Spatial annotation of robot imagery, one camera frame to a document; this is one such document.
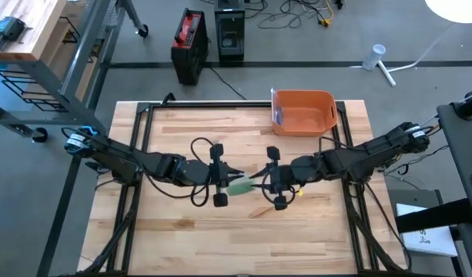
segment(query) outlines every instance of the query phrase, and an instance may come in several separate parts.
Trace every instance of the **wooden table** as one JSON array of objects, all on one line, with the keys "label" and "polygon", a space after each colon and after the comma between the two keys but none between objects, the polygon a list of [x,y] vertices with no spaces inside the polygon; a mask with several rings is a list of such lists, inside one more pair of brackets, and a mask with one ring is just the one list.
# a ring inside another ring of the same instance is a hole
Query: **wooden table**
[{"label": "wooden table", "polygon": [[0,60],[39,60],[65,5],[66,0],[0,0],[0,20],[15,16],[32,28],[9,42]]},{"label": "wooden table", "polygon": [[[364,102],[345,103],[354,144],[371,139],[373,133]],[[137,102],[118,102],[111,138],[129,144],[136,105]],[[339,130],[343,138],[341,125]],[[281,164],[318,149],[316,138],[274,135],[269,108],[162,108],[154,113],[148,151],[179,153],[193,159],[189,143],[199,136],[223,143],[223,161],[249,175],[269,161],[266,157],[269,145],[280,149]],[[326,149],[333,147],[323,143]],[[207,145],[200,143],[196,151],[201,159],[209,160]],[[110,178],[103,176],[99,181]],[[191,190],[159,185],[176,195],[189,194]],[[374,174],[370,185],[394,224],[383,176]],[[89,260],[100,253],[111,237],[119,191],[120,186],[112,183],[95,194],[79,270],[90,265]],[[260,190],[229,198],[225,208],[214,208],[211,199],[206,206],[196,208],[188,199],[160,195],[144,179],[129,274],[356,273],[340,181],[308,184],[303,191],[303,196],[284,211],[275,211]],[[367,192],[365,198],[374,236],[396,263],[405,265],[400,244],[376,203]],[[364,263],[369,265],[360,237]],[[122,246],[118,261],[122,258]]]}]

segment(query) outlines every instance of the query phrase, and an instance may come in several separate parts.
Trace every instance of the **orange bin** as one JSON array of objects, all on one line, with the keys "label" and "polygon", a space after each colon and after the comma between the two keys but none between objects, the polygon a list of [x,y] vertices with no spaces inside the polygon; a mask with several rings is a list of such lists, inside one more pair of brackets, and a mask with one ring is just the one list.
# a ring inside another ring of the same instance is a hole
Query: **orange bin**
[{"label": "orange bin", "polygon": [[273,94],[277,135],[321,136],[336,125],[335,98],[321,90],[279,90]]}]

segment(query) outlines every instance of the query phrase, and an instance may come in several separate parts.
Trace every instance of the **gray floor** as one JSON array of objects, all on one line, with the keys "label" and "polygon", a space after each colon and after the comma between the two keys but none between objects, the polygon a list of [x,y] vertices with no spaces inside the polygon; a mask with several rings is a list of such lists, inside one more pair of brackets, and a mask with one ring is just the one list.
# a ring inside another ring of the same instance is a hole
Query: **gray floor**
[{"label": "gray floor", "polygon": [[[198,0],[135,0],[151,37],[142,41],[126,19],[114,62],[167,62],[172,37],[185,7],[206,12],[209,36],[215,39],[212,6]],[[275,11],[283,0],[268,0]],[[423,1],[348,1],[333,24],[324,29],[306,19],[297,29],[261,30],[258,18],[246,20],[247,61],[360,61],[375,43],[387,47],[384,60],[410,61],[449,24],[428,10]],[[209,60],[217,60],[210,46]],[[427,60],[472,60],[472,25],[454,25]],[[423,122],[439,104],[463,98],[472,90],[472,68],[419,68],[396,72],[391,88],[379,71],[351,68],[221,68],[220,75],[249,99],[268,99],[274,88],[317,88],[338,99],[365,99],[375,135],[404,121]],[[182,87],[172,69],[115,69],[109,71],[97,108],[97,117],[110,125],[120,100],[160,100],[168,92],[178,99],[236,99],[219,79],[204,70],[196,87]],[[0,105],[25,110],[18,98],[0,84]],[[70,157],[62,150],[59,128],[49,127],[44,145],[0,127],[0,276],[34,276],[44,249]],[[431,149],[446,143],[439,134]],[[415,155],[404,157],[413,159]],[[448,151],[411,168],[429,189],[440,189],[444,201],[463,198]],[[95,175],[81,169],[52,274],[74,272],[93,199]],[[411,187],[387,179],[390,189]],[[448,259],[414,255],[415,272],[446,274]]]}]

